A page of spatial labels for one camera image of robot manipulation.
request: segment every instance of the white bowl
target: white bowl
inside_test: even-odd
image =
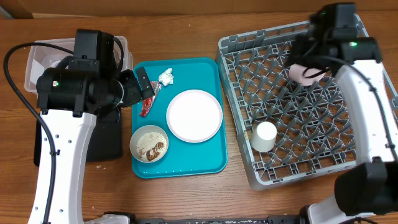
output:
[[[141,159],[141,157],[139,156],[139,153],[137,152],[137,143],[138,143],[138,140],[143,135],[150,133],[150,132],[160,133],[161,135],[163,135],[164,138],[166,138],[166,152],[162,156],[158,156],[152,161],[144,161]],[[169,138],[167,137],[166,132],[163,131],[162,128],[160,128],[158,126],[154,126],[154,125],[146,125],[146,126],[143,126],[139,129],[137,129],[137,131],[135,131],[134,134],[132,134],[131,139],[130,139],[130,151],[131,151],[132,156],[134,156],[134,158],[136,158],[138,161],[144,162],[144,163],[151,163],[151,162],[158,161],[159,159],[164,157],[164,155],[166,155],[168,148],[169,148]]]

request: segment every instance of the teal tray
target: teal tray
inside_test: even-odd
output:
[[[139,67],[145,68],[152,81],[157,81],[162,72],[172,68],[174,84],[162,87],[145,118],[139,116],[142,103],[132,106],[132,133],[142,126],[151,124],[161,127],[169,137],[167,153],[159,161],[145,164],[132,158],[132,169],[136,175],[151,179],[221,172],[228,161],[224,119],[217,134],[201,143],[179,140],[172,134],[166,122],[169,103],[185,90],[206,91],[223,107],[217,64],[210,58],[188,58],[142,62],[136,66]]]

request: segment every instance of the dish rack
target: dish rack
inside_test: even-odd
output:
[[[358,36],[368,36],[358,15]],[[309,22],[223,37],[217,63],[233,114],[238,144],[250,186],[264,190],[355,166],[355,142],[348,110],[335,79],[326,74],[311,86],[288,79],[282,65],[295,36]],[[384,71],[398,109],[398,94]],[[273,150],[257,152],[249,139],[263,121],[278,130]]]

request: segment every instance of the candy wrapper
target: candy wrapper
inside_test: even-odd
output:
[[[139,116],[142,116],[144,118],[149,113],[150,109],[152,108],[152,105],[154,104],[157,94],[159,93],[160,89],[162,88],[162,84],[160,82],[150,82],[150,84],[152,85],[152,88],[154,89],[155,95],[142,102],[142,109],[141,109],[141,113],[139,114]]]

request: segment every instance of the white cup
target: white cup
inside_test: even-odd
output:
[[[261,122],[251,136],[250,145],[259,152],[269,152],[274,147],[276,134],[274,124],[268,121]]]

